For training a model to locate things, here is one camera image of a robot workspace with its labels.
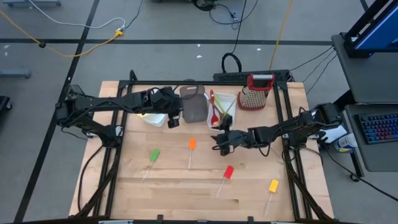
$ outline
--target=yellow cable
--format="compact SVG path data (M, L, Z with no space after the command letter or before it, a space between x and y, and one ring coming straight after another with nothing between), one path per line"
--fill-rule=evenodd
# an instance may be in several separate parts
M290 0L290 2L289 2L289 7L287 8L287 11L286 11L286 15L285 15L284 22L282 23L282 27L280 28L280 32L279 32L279 35L278 35L278 39L276 40L274 53L272 54L271 63L269 64L269 70L271 70L271 68L272 68L272 63L273 63L273 61L274 61L274 57L275 57L275 53L276 53L276 48L278 48L279 40L280 40L280 38L282 37L282 33L284 32L285 23L286 23L286 20L287 20L287 18L288 18L288 16L289 16L290 10L292 9L292 4L293 4L293 0Z
M0 10L0 14L2 14L14 27L16 27L17 29L19 29L22 33L24 33L26 36L28 36L28 37L29 37L30 39L32 39L34 42L36 42L36 43L38 43L38 44L41 44L40 41L38 41L36 38L32 37L32 36L31 36L30 34L28 34L24 29L22 29L21 27L19 27L19 25L17 25L14 21L12 21L12 19L11 19L10 17L8 17L2 10ZM53 49L53 48L51 48L51 47L46 47L46 48L49 49L49 50L51 50L52 52L58 54L58 55L61 55L62 57L80 57L80 56L82 56L82 55L85 55L85 54L90 53L90 52L91 52L92 50L94 50L95 48L97 48L97 47L99 47L99 46L102 46L102 45L105 45L105 44L111 42L112 40L116 39L117 37L122 36L122 35L123 35L123 32L121 32L120 30L117 30L116 33L115 33L115 35L114 35L112 38L110 38L109 40L107 40L107 41L105 41L105 42L103 42L103 43L101 43L101 44L98 44L98 45L92 47L91 49L87 50L86 52L83 52L83 53L78 54L78 55L65 55L65 54L63 54L63 53L59 52L58 50L55 50L55 49Z

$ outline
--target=wooden board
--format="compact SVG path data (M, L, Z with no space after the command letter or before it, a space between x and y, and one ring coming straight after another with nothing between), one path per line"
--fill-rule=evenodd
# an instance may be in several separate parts
M302 83L289 83L290 102L294 116L299 107L308 108ZM115 96L117 82L103 82L100 97ZM133 86L133 91L141 91L151 86ZM241 86L206 86L206 91L237 95ZM283 94L280 91L284 109ZM112 112L95 113L95 120L109 124ZM273 91L267 98L266 107L259 111L243 111L238 107L235 115L235 129L247 130L249 127L272 126L277 124L277 111ZM115 219L156 219L163 214L167 220L255 220L293 221L292 202L285 164L281 159L282 143L275 140L268 157L260 155L257 149L237 148L234 153L221 157L219 151L212 151L215 145L210 138L206 122L186 124L180 119L180 126L169 129L166 124L156 128L144 123L135 114L127 117L123 149L118 171L118 181L114 194L111 218ZM188 140L197 139L193 152L192 169L187 169ZM100 146L98 138L89 139L82 161L87 159ZM307 147L318 150L315 141ZM149 177L142 183L142 176L150 164L149 154L160 149L160 155L150 170ZM321 160L318 154L301 150L302 163L307 188L317 203L333 216ZM102 150L88 165L83 179L82 205L87 202L98 186L103 162ZM234 167L231 180L227 180L220 193L223 173L228 165ZM272 179L279 180L277 193L272 197L268 215L264 216L264 206L269 198L268 187ZM77 213L77 187L70 214ZM108 193L103 194L101 212ZM300 203L302 217L303 206Z

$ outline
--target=red spatula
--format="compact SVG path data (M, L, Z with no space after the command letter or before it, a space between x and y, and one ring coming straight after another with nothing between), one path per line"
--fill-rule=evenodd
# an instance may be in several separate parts
M213 116L211 117L211 125L212 126L214 126L214 123L218 123L218 118L217 118L217 115L216 115L216 110L215 110L215 105L214 105L214 92L213 92L213 90L210 90L210 99L211 99L211 101L213 102L213 104L211 105L211 107L213 108Z

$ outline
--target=concrete floor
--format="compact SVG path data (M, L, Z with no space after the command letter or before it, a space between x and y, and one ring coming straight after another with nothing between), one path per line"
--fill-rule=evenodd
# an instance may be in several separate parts
M60 21L85 23L96 0L62 1L62 7L44 7ZM139 0L100 0L93 25L120 16L129 21L136 13ZM243 1L220 1L240 14ZM248 0L246 12L255 0ZM289 0L260 0L252 15L242 24L241 40L276 40ZM82 27L57 25L35 9L8 8L3 10L20 26L38 38L74 41L74 44L49 44L67 54L74 54L83 32ZM330 36L347 31L364 12L360 0L300 0L294 1L282 40L330 41ZM222 9L214 11L219 20L228 22ZM88 41L108 39L120 25L114 22L103 29L90 30ZM233 40L236 30L215 24L207 12L196 9L183 0L164 0L161 4L146 0L141 13L125 31L124 40L182 40L178 44L109 44L79 59L59 57L36 44L22 44L25 39L18 30L0 19L0 68L28 68L31 79L0 79L0 95L12 98L14 108L2 121L0 129L0 223L14 220L28 183L35 160L49 127L54 104L62 90L68 71L73 71L72 83L79 84L87 94L97 95L104 80L127 79L134 69L141 80L212 80L221 72L221 57L232 50L229 44L197 44L184 40ZM326 45L280 45L273 69L294 68L328 48ZM88 50L93 44L85 44ZM235 54L243 70L267 70L273 45L238 45ZM296 81L302 81L322 60L322 57L294 71ZM308 90L326 63L305 82ZM227 71L236 71L232 60L226 61ZM348 89L340 63L336 58L319 82L308 94L310 106L335 101ZM24 221L65 218L75 190L85 142L55 130L44 166L40 173ZM398 219L397 204L362 183L349 180L348 174L323 155L326 181L335 217L347 222L393 223ZM342 164L353 169L349 155L334 155ZM396 173L366 172L366 179L397 196Z

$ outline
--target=white cable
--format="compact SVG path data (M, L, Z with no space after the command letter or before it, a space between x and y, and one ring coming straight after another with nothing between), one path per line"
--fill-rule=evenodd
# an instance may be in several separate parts
M57 24L70 25L70 26L83 26L83 27L88 27L88 28L90 28L90 29L99 29L99 28L102 28L102 27L108 25L109 23L115 21L116 19L120 19L120 20L123 21L123 26L121 26L118 30L123 30L124 27L126 26L126 21L125 21L123 18L120 18L120 17L111 19L110 21L106 22L105 24L103 24L102 26L99 26L99 27L87 26L87 25L85 25L85 24L72 24L72 23L68 23L68 22L59 22L59 21L56 21L55 19L51 18L51 17L50 17L49 15L47 15L43 10L41 10L39 7L37 7L36 4L34 4L32 0L29 0L29 2L32 3L32 5L33 5L37 10L39 10L43 15L47 16L47 18L51 19L53 22L56 22Z

